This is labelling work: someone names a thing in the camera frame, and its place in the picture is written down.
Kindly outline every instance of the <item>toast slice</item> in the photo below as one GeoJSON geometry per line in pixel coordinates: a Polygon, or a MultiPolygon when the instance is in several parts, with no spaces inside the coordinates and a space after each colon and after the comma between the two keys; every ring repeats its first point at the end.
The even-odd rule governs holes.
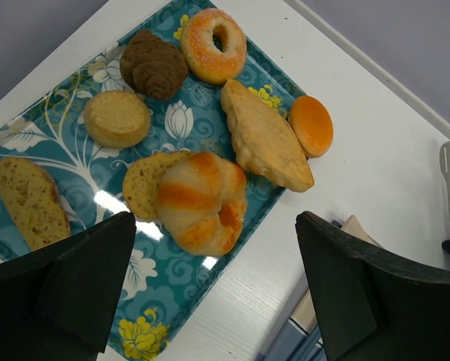
{"type": "Polygon", "coordinates": [[[220,101],[227,113],[237,163],[280,187],[305,192],[312,171],[288,122],[237,80],[228,80],[220,101]]]}
{"type": "Polygon", "coordinates": [[[31,251],[70,237],[58,187],[34,162],[13,156],[0,159],[0,196],[31,251]]]}
{"type": "Polygon", "coordinates": [[[158,152],[136,160],[125,174],[123,197],[130,211],[145,222],[158,219],[158,186],[165,172],[179,162],[192,156],[189,150],[172,153],[158,152]]]}

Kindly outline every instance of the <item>teal floral tray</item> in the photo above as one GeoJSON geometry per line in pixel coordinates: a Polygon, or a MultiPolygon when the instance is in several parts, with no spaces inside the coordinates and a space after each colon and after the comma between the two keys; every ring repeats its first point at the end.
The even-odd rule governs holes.
{"type": "MultiPolygon", "coordinates": [[[[76,71],[0,130],[0,159],[23,156],[45,167],[56,180],[73,234],[126,210],[122,181],[137,159],[157,151],[211,150],[235,160],[220,106],[220,88],[192,74],[168,102],[146,99],[151,130],[125,150],[93,143],[83,122],[86,102],[112,89],[132,90],[120,76],[119,58],[131,37],[151,29],[178,45],[182,26],[207,0],[175,0],[76,71]]],[[[248,40],[248,58],[239,80],[283,117],[303,91],[248,40]]],[[[233,251],[220,259],[191,256],[178,248],[158,223],[137,222],[135,247],[123,284],[109,344],[127,359],[153,359],[174,337],[196,306],[275,204],[283,189],[247,174],[245,227],[233,251]]],[[[0,198],[0,258],[22,256],[29,248],[0,198]]]]}

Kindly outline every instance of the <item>sugar-coated donut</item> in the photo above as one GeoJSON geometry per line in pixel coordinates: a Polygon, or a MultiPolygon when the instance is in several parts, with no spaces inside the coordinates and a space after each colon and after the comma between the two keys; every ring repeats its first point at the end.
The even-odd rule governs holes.
{"type": "Polygon", "coordinates": [[[247,40],[234,19],[222,10],[205,9],[183,27],[180,49],[190,70],[201,80],[221,85],[237,77],[247,58],[247,40]],[[219,50],[214,42],[221,44],[219,50]]]}

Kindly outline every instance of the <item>bread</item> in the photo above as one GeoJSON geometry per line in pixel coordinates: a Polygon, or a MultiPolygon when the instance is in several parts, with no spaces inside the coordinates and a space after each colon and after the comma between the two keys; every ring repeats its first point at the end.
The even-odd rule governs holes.
{"type": "Polygon", "coordinates": [[[220,101],[237,163],[280,187],[305,192],[312,171],[288,122],[237,80],[228,80],[220,101]]]}
{"type": "Polygon", "coordinates": [[[158,218],[158,185],[165,171],[178,162],[190,158],[192,152],[155,153],[135,161],[123,180],[123,197],[130,211],[141,220],[152,222],[158,218]]]}
{"type": "Polygon", "coordinates": [[[211,152],[192,155],[165,172],[157,213],[179,247],[193,255],[223,256],[242,232],[245,173],[211,152]]]}
{"type": "Polygon", "coordinates": [[[317,99],[298,97],[292,104],[288,119],[307,157],[318,158],[329,150],[333,124],[329,112],[317,99]]]}
{"type": "Polygon", "coordinates": [[[247,61],[247,38],[230,15],[208,8],[193,15],[183,26],[180,50],[199,79],[222,85],[242,72],[247,61]],[[220,42],[220,49],[215,46],[214,37],[220,42]]]}
{"type": "Polygon", "coordinates": [[[175,45],[150,30],[141,30],[120,58],[120,73],[135,91],[164,101],[179,91],[188,76],[188,66],[175,45]]]}
{"type": "Polygon", "coordinates": [[[31,250],[71,236],[56,183],[39,165],[25,158],[0,159],[0,196],[31,250]]]}
{"type": "Polygon", "coordinates": [[[146,137],[150,124],[146,104],[136,94],[122,90],[99,93],[84,107],[84,125],[103,147],[132,147],[146,137]]]}

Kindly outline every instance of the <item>biscotti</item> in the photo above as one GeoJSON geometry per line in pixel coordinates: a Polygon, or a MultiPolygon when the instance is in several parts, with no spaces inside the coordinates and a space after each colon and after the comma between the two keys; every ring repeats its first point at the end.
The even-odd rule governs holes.
{"type": "Polygon", "coordinates": [[[39,165],[13,156],[1,159],[0,196],[31,250],[71,235],[57,185],[39,165]]]}

